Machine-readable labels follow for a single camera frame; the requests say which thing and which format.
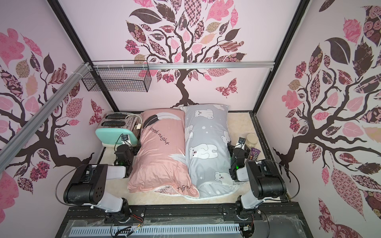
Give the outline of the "grey polar bear pillow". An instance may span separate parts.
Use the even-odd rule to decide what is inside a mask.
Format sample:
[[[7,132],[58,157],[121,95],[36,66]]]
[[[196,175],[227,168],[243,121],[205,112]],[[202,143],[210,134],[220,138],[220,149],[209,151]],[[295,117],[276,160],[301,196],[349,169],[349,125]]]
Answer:
[[[229,106],[203,104],[183,106],[185,113],[185,160],[199,199],[230,195],[242,185],[229,173]]]

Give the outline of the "pink good night pillow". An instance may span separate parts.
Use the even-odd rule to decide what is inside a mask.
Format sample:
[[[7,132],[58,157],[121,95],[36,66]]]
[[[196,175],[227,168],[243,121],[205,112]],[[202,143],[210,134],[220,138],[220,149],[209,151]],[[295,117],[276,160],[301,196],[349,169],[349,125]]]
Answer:
[[[141,148],[129,177],[130,193],[156,191],[198,198],[185,159],[185,113],[176,109],[141,114]]]

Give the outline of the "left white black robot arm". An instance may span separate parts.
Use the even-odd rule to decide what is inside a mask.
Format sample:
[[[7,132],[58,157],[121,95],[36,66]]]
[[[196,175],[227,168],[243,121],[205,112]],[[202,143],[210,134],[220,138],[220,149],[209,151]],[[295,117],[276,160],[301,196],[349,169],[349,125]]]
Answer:
[[[133,171],[134,157],[141,145],[119,145],[114,154],[116,159],[112,165],[86,164],[74,168],[71,180],[63,192],[63,199],[55,197],[57,201],[66,206],[89,206],[103,210],[107,214],[116,214],[122,222],[131,217],[142,222],[130,209],[127,199],[116,197],[106,191],[106,181],[114,179],[127,179]]]

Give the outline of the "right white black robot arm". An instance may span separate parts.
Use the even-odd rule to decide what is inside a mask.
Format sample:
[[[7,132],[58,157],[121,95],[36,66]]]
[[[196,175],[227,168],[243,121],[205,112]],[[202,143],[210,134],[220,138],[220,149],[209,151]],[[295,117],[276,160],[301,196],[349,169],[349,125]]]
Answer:
[[[250,160],[249,150],[243,144],[228,144],[228,150],[230,177],[236,182],[248,182],[250,189],[237,198],[227,215],[247,221],[267,201],[286,202],[295,198],[285,197],[287,188],[281,170],[286,172],[288,178],[294,174],[287,166],[272,159]]]

